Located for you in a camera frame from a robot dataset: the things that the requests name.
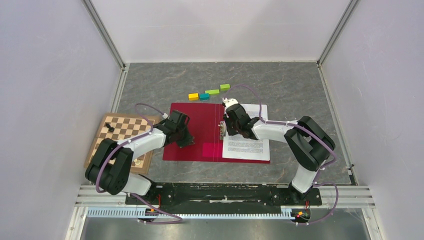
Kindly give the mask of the silver metal folder clip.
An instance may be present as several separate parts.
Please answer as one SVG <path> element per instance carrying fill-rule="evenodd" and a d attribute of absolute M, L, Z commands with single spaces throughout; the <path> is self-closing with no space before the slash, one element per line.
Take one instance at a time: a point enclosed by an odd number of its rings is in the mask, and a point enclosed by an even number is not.
<path fill-rule="evenodd" d="M 226 127 L 226 123 L 224 121 L 220 121 L 218 124 L 218 128 L 219 128 L 219 139 L 221 141 L 224 140 L 224 138 L 227 135 L 227 127 Z"/>

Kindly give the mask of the printed white paper sheets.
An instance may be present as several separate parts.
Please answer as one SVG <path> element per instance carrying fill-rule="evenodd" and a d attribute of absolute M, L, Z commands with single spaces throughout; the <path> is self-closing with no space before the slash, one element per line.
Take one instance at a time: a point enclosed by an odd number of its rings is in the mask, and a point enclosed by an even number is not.
<path fill-rule="evenodd" d="M 260 105 L 241 104 L 251 118 L 258 117 Z M 262 116 L 268 117 L 268 106 L 261 105 Z M 240 134 L 229 136 L 226 133 L 222 140 L 222 158 L 227 162 L 236 163 L 270 163 L 270 142 L 269 140 L 254 140 L 243 138 Z"/>

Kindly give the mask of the red clip file folder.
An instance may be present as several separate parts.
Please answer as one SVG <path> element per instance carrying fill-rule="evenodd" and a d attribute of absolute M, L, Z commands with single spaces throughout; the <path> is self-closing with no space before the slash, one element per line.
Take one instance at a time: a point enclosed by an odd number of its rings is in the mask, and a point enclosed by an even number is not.
<path fill-rule="evenodd" d="M 219 139 L 219 123 L 223 120 L 225 107 L 221 103 L 174 102 L 170 111 L 180 111 L 190 117 L 189 133 L 194 144 L 180 148 L 175 143 L 163 148 L 164 161 L 229 162 L 222 158 L 222 141 Z"/>

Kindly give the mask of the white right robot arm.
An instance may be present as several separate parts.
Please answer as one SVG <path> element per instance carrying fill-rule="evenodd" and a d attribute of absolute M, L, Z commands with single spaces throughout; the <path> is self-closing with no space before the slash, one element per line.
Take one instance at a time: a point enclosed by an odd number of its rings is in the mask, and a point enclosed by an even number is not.
<path fill-rule="evenodd" d="M 229 136 L 240 135 L 245 139 L 271 140 L 286 143 L 298 162 L 296 174 L 289 184 L 289 199 L 302 204 L 309 198 L 309 191 L 317 174 L 329 162 L 335 160 L 335 142 L 309 116 L 294 121 L 265 120 L 261 115 L 251 117 L 234 98 L 223 99 L 224 125 Z"/>

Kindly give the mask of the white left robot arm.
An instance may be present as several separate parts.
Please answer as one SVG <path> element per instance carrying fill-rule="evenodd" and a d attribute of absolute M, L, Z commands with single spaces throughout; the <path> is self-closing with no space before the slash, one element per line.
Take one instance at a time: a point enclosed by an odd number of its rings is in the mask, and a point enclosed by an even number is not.
<path fill-rule="evenodd" d="M 157 191 L 148 178 L 131 172 L 132 163 L 142 155 L 171 144 L 184 148 L 194 144 L 189 132 L 190 117 L 178 110 L 163 114 L 156 124 L 122 140 L 103 139 L 85 170 L 85 178 L 93 183 L 98 193 L 137 194 L 145 204 L 153 203 Z"/>

